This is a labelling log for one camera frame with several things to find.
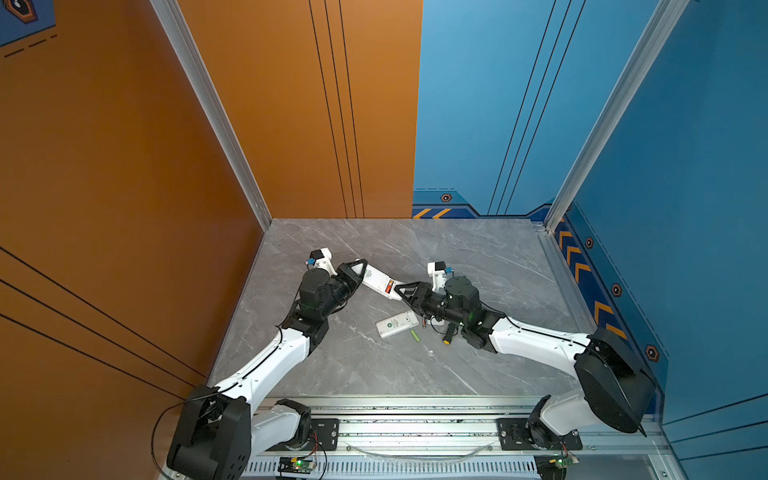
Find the black yellow screwdriver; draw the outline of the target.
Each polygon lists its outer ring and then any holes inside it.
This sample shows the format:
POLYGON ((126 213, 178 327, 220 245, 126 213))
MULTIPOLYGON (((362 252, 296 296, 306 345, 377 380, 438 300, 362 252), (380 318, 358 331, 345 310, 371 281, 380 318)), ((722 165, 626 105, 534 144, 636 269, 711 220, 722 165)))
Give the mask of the black yellow screwdriver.
POLYGON ((453 337, 455 336, 455 333, 456 333, 456 325, 453 323, 449 323, 446 327, 446 331, 444 332, 444 335, 442 338, 443 343, 446 345, 450 345, 452 343, 453 337))

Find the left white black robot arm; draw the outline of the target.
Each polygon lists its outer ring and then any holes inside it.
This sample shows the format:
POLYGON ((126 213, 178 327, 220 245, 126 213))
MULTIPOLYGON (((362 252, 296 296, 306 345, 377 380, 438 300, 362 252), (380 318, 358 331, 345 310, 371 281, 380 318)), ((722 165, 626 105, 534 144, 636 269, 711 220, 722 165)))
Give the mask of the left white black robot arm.
POLYGON ((180 417, 165 467, 189 479, 238 479, 252 455, 283 444, 297 450, 311 440, 311 409, 282 399, 266 413, 258 407, 295 366, 306 360, 363 284, 364 259, 324 266, 314 261, 302 277, 274 339, 243 367, 213 387, 197 386, 180 403, 180 417))

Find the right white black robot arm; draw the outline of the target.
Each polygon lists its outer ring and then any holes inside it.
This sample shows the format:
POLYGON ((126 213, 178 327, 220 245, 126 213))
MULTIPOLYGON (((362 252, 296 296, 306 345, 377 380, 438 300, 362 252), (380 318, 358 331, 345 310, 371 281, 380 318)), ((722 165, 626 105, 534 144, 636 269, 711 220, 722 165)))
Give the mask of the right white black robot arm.
POLYGON ((460 335, 475 349, 533 360, 578 381, 578 387, 537 402, 524 426, 533 447, 562 446, 567 436, 598 423, 626 434, 644 430, 642 419, 656 383, 616 333, 605 328, 591 334, 563 332, 514 320, 482 302, 465 277, 448 279, 441 291, 427 282, 393 290, 416 314, 446 323, 445 343, 460 335))

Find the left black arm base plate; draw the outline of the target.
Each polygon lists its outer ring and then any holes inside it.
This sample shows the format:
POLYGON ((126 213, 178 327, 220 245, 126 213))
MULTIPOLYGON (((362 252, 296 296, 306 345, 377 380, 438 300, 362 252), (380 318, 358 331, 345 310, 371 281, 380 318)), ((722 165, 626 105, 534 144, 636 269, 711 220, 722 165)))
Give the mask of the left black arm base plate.
POLYGON ((299 451, 309 452, 315 448, 315 440, 318 440, 321 450, 327 453, 338 448, 340 420, 338 418, 313 418, 309 437, 302 443, 278 443, 267 452, 299 451))

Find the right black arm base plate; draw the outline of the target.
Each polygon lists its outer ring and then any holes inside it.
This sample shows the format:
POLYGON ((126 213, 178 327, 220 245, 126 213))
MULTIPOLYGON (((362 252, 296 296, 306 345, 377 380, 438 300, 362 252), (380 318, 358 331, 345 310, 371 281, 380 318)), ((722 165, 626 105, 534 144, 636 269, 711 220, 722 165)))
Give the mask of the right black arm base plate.
POLYGON ((546 450, 579 451, 583 444, 579 433, 574 430, 564 436, 557 436, 543 423, 530 425, 523 418, 499 418, 495 421, 497 435, 503 451, 546 450))

